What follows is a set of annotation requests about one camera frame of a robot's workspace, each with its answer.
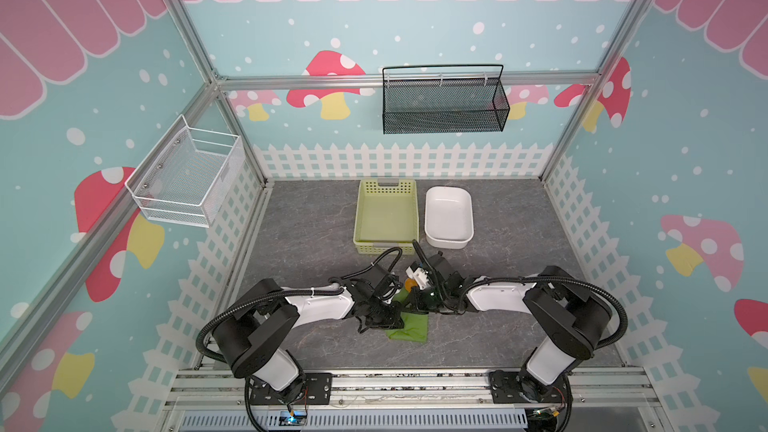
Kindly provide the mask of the green paper napkin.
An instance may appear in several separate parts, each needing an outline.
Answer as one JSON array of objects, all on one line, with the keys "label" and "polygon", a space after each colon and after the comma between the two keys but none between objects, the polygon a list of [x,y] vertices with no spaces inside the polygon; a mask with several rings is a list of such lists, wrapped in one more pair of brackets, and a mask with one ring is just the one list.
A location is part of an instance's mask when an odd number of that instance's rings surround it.
[{"label": "green paper napkin", "polygon": [[401,311],[403,327],[386,330],[387,338],[390,340],[426,343],[428,340],[428,315],[418,305],[415,296],[403,288],[394,296],[393,301],[404,306],[404,309]]}]

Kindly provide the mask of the orange plastic spoon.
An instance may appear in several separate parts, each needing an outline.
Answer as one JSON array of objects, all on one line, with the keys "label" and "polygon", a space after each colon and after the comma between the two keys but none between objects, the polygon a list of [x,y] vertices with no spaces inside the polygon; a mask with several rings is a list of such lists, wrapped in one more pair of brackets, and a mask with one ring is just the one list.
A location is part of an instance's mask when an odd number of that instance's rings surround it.
[{"label": "orange plastic spoon", "polygon": [[418,283],[411,278],[408,278],[404,283],[404,288],[408,292],[410,292],[413,288],[417,288],[417,287],[418,287]]}]

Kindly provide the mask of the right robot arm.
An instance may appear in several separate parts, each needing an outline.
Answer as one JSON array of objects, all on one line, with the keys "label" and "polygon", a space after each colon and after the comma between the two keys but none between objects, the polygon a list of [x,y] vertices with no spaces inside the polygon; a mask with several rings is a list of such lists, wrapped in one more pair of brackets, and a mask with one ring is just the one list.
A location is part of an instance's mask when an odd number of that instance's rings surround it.
[{"label": "right robot arm", "polygon": [[618,342],[628,329],[621,302],[604,289],[577,279],[558,266],[519,277],[463,277],[442,253],[427,257],[413,243],[418,259],[407,270],[416,282],[405,309],[413,313],[464,315],[509,311],[532,316],[545,339],[528,356],[509,387],[522,400],[540,402],[556,383],[594,352]]}]

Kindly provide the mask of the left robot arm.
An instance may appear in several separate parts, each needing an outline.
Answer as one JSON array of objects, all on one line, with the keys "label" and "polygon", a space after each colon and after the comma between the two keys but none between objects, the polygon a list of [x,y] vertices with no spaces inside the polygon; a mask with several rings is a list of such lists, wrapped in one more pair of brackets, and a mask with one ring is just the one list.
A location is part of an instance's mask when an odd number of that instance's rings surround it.
[{"label": "left robot arm", "polygon": [[281,287],[263,279],[198,332],[197,351],[226,364],[248,387],[261,383],[288,403],[306,388],[306,374],[283,348],[290,332],[322,321],[355,319],[360,334],[404,327],[394,300],[401,281],[393,273],[403,251],[390,247],[367,267],[329,279],[321,287]]}]

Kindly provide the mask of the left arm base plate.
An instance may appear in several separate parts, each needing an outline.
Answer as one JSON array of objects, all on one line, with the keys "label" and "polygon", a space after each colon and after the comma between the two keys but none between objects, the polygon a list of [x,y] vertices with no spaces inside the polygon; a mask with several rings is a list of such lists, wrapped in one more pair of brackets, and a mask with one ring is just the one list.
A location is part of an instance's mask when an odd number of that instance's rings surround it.
[{"label": "left arm base plate", "polygon": [[268,383],[251,377],[248,379],[249,402],[251,405],[328,405],[332,389],[333,375],[331,373],[304,372],[289,385],[287,389],[278,392]]}]

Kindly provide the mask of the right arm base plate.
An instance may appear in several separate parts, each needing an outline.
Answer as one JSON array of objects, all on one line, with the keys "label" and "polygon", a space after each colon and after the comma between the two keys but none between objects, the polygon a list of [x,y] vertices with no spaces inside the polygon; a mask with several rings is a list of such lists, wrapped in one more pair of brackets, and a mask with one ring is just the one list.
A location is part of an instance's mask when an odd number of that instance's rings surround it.
[{"label": "right arm base plate", "polygon": [[527,371],[494,370],[488,374],[488,380],[494,404],[564,405],[566,402],[562,377],[545,385]]}]

